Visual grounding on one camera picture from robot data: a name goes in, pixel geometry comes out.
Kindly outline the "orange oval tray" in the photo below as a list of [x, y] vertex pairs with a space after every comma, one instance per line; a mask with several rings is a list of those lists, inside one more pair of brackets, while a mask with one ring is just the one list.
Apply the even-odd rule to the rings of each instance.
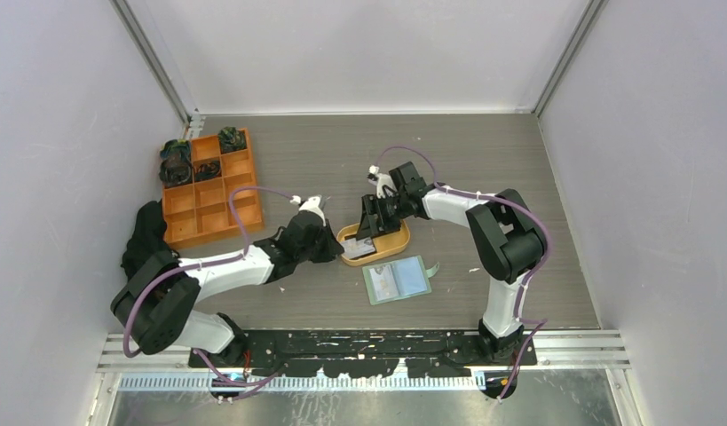
[[372, 264], [398, 255], [405, 251], [411, 240], [410, 229], [404, 221], [401, 221], [398, 231], [370, 238], [370, 243], [365, 244], [365, 247], [372, 248], [373, 250], [355, 256], [355, 252], [349, 250], [347, 247], [355, 240], [355, 234], [358, 229], [358, 225], [348, 225], [342, 228], [336, 235], [337, 241], [345, 248], [345, 252], [342, 254], [342, 261], [349, 266], [357, 267]]

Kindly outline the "green card holder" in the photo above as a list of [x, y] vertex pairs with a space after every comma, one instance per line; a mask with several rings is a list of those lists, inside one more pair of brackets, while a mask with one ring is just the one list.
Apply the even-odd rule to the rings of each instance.
[[[389, 300], [376, 301], [371, 286], [369, 270], [374, 266], [384, 264], [389, 264], [394, 272], [399, 295]], [[362, 268], [362, 275], [366, 283], [368, 300], [371, 305], [376, 306], [415, 296], [427, 295], [431, 292], [430, 279], [439, 272], [439, 268], [440, 263], [435, 263], [430, 268], [426, 268], [421, 256], [411, 256], [390, 262], [364, 266]]]

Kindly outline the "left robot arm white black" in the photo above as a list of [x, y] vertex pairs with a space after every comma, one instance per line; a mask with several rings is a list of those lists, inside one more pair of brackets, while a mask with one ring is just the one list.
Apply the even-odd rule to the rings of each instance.
[[343, 252], [328, 220], [300, 211], [275, 235], [244, 250], [199, 260], [179, 259], [167, 250], [153, 253], [113, 298], [111, 312], [140, 353], [179, 345], [232, 367], [248, 349], [245, 333], [226, 314], [194, 307], [235, 288], [286, 278], [303, 262], [332, 262]]

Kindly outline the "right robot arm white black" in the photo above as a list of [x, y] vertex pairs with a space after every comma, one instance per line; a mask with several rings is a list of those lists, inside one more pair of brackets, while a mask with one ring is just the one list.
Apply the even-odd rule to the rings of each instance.
[[412, 162], [387, 173], [367, 173], [375, 193], [362, 197], [356, 241], [384, 240], [399, 233], [406, 219], [444, 221], [470, 230], [478, 257], [490, 276], [487, 307], [478, 323], [482, 358], [499, 365], [510, 357], [525, 330], [520, 309], [530, 274], [546, 258], [549, 241], [524, 200], [513, 189], [470, 193], [439, 182], [427, 183]]

